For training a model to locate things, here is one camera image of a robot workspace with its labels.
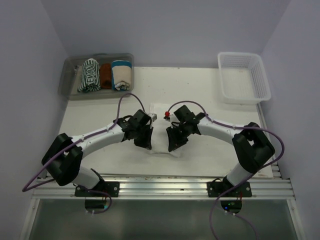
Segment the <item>green white striped towel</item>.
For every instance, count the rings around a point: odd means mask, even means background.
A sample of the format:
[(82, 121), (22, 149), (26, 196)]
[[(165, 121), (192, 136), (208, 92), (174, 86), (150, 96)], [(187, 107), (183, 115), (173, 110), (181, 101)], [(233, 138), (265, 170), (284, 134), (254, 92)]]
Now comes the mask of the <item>green white striped towel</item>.
[(101, 89), (100, 85), (100, 65), (94, 58), (84, 61), (81, 66), (81, 81), (77, 88), (79, 93), (96, 92)]

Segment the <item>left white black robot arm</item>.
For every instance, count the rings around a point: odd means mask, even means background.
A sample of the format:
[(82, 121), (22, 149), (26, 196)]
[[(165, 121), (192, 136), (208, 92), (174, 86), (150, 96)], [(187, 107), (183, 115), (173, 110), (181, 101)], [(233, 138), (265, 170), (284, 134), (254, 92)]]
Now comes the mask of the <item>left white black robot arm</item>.
[(99, 173), (81, 166), (88, 155), (113, 144), (133, 140), (135, 146), (150, 150), (155, 113), (139, 109), (134, 115), (118, 118), (106, 127), (87, 134), (59, 134), (44, 155), (41, 163), (59, 186), (74, 184), (86, 188), (92, 196), (104, 190)]

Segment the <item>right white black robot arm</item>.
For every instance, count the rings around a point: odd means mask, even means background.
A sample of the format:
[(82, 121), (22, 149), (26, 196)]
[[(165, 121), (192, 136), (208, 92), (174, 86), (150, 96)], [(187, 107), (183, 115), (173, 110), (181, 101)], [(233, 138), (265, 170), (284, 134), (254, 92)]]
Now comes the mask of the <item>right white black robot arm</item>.
[(194, 134), (213, 137), (234, 147), (238, 163), (222, 180), (227, 196), (235, 196), (241, 190), (240, 184), (256, 174), (275, 154), (264, 130), (254, 122), (247, 125), (218, 122), (205, 112), (194, 114), (186, 105), (178, 108), (173, 116), (177, 122), (166, 128), (169, 152), (184, 146)]

